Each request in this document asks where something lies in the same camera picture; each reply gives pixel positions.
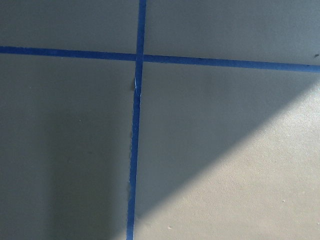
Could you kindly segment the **brown paper table cover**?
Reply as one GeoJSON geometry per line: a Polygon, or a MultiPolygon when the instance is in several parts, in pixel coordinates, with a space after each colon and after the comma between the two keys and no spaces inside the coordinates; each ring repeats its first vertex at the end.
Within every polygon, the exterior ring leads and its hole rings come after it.
{"type": "MultiPolygon", "coordinates": [[[[317,0],[149,0],[147,55],[317,65],[317,0]]],[[[123,240],[135,61],[1,54],[0,237],[123,240]]],[[[146,62],[134,238],[317,240],[320,75],[146,62]]]]}

